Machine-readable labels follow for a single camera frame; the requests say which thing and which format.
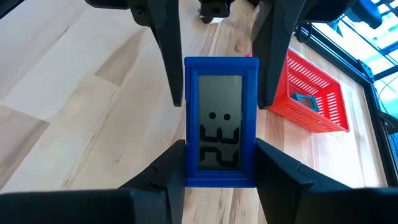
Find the black metal frame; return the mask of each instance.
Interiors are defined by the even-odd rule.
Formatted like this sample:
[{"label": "black metal frame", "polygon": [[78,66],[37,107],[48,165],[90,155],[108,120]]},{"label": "black metal frame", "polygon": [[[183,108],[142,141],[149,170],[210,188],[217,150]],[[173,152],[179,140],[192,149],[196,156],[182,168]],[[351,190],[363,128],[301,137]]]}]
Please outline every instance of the black metal frame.
[{"label": "black metal frame", "polygon": [[306,44],[363,87],[387,184],[390,187],[398,187],[397,158],[389,141],[386,125],[380,117],[380,105],[377,91],[373,85],[374,80],[363,71],[359,60],[356,60],[311,24],[304,24],[301,32],[305,35],[311,32]]}]

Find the wooden floor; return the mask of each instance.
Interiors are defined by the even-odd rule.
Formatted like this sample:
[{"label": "wooden floor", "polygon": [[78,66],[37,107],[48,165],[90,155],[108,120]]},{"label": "wooden floor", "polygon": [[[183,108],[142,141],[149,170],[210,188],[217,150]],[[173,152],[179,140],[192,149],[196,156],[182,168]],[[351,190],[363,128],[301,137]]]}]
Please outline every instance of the wooden floor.
[{"label": "wooden floor", "polygon": [[[251,51],[247,2],[212,25],[199,20],[198,4],[180,0],[184,56]],[[172,106],[155,39],[129,11],[30,0],[0,30],[3,192],[115,188],[185,137],[185,105]],[[258,111],[257,136],[349,186],[385,186],[362,87],[294,39],[291,48],[341,83],[351,131],[312,134]],[[255,189],[187,189],[183,222],[265,218]]]}]

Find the blue clock frame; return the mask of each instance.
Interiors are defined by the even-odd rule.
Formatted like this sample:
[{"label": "blue clock frame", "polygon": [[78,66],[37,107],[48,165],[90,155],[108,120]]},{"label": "blue clock frame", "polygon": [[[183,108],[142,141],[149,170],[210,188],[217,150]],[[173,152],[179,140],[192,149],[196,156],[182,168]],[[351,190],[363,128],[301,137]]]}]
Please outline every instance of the blue clock frame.
[{"label": "blue clock frame", "polygon": [[[255,187],[257,71],[253,57],[185,57],[185,100],[187,102],[187,187]],[[241,75],[242,143],[241,170],[198,170],[198,76]]]}]

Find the red plastic basket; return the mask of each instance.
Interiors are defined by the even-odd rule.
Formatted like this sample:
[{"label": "red plastic basket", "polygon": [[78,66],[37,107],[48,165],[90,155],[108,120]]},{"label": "red plastic basket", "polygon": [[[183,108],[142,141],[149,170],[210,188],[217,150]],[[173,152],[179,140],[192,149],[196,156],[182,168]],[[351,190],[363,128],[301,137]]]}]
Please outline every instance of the red plastic basket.
[{"label": "red plastic basket", "polygon": [[[294,93],[314,96],[319,112],[294,100]],[[292,50],[287,52],[275,101],[269,109],[314,133],[349,131],[340,84]]]}]

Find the digital clock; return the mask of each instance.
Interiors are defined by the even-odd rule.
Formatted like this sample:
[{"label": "digital clock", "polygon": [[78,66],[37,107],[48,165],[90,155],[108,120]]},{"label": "digital clock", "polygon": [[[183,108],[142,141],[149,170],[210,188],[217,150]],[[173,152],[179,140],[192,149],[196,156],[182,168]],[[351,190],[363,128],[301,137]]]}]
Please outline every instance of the digital clock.
[{"label": "digital clock", "polygon": [[258,58],[186,57],[187,187],[254,187]]}]

